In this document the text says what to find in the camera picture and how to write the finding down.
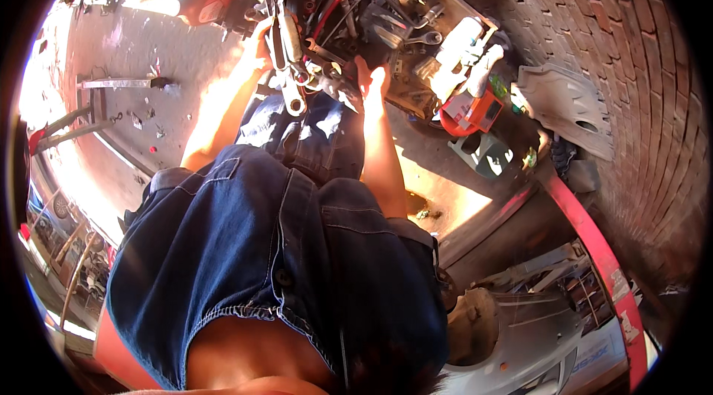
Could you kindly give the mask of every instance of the hand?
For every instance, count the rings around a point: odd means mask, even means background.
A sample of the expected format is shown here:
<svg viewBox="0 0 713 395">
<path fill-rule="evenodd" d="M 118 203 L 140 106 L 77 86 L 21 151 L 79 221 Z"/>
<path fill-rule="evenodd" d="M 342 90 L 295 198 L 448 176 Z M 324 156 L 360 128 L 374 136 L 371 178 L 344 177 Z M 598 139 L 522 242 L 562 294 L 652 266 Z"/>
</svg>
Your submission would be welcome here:
<svg viewBox="0 0 713 395">
<path fill-rule="evenodd" d="M 361 96 L 364 97 L 364 102 L 383 101 L 389 86 L 391 86 L 391 69 L 388 64 L 370 70 L 367 62 L 361 56 L 354 58 L 354 63 L 356 64 L 359 90 Z"/>
<path fill-rule="evenodd" d="M 253 35 L 243 42 L 242 55 L 237 64 L 237 68 L 240 68 L 241 71 L 248 69 L 263 74 L 272 69 L 272 58 L 270 57 L 270 49 L 267 48 L 267 43 L 265 42 L 265 34 L 267 34 L 273 22 L 273 16 L 258 22 Z"/>
</svg>

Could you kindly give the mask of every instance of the forearm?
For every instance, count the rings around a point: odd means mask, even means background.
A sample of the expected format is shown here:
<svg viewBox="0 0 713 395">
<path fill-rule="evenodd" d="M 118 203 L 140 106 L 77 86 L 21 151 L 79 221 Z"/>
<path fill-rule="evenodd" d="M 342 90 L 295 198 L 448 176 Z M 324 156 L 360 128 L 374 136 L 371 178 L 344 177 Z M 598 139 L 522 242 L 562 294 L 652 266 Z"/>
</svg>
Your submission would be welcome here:
<svg viewBox="0 0 713 395">
<path fill-rule="evenodd" d="M 202 99 L 195 128 L 186 142 L 182 167 L 201 169 L 235 142 L 245 107 L 261 76 L 259 69 L 238 62 L 227 79 L 209 88 Z"/>
<path fill-rule="evenodd" d="M 364 171 L 362 181 L 377 199 L 384 217 L 406 216 L 404 175 L 381 97 L 364 99 Z"/>
</svg>

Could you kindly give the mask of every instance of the blue denim shirt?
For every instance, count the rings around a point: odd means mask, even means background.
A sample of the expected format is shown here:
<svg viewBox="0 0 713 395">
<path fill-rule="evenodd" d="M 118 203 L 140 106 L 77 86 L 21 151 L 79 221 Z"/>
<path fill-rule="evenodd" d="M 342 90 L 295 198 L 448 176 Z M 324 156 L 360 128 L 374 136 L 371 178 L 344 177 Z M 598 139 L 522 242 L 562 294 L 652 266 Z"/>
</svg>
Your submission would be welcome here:
<svg viewBox="0 0 713 395">
<path fill-rule="evenodd" d="M 413 374 L 445 363 L 435 239 L 387 220 L 356 179 L 356 114 L 312 106 L 292 118 L 281 97 L 251 105 L 239 144 L 196 173 L 160 171 L 127 211 L 107 309 L 165 389 L 185 389 L 191 340 L 221 316 L 281 319 L 346 384 L 375 349 Z"/>
</svg>

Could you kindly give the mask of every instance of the brick wall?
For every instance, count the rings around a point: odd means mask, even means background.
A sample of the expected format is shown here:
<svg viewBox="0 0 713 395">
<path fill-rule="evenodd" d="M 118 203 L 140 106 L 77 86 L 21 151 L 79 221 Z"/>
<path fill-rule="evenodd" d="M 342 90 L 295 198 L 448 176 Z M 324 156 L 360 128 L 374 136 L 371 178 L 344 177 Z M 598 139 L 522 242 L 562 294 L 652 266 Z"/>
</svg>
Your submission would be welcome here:
<svg viewBox="0 0 713 395">
<path fill-rule="evenodd" d="M 524 62 L 582 72 L 602 92 L 616 158 L 598 159 L 599 205 L 622 264 L 656 287 L 686 283 L 705 224 L 701 86 L 666 0 L 467 0 L 500 20 Z"/>
</svg>

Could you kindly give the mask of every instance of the shirt button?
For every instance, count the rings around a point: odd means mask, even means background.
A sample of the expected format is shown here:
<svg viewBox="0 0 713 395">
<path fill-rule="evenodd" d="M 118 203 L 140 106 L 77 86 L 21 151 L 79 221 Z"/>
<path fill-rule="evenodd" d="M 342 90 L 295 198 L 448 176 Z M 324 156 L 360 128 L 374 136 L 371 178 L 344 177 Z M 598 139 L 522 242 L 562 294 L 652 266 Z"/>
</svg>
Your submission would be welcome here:
<svg viewBox="0 0 713 395">
<path fill-rule="evenodd" d="M 292 276 L 282 268 L 275 272 L 274 278 L 277 283 L 283 287 L 290 287 L 292 285 Z"/>
</svg>

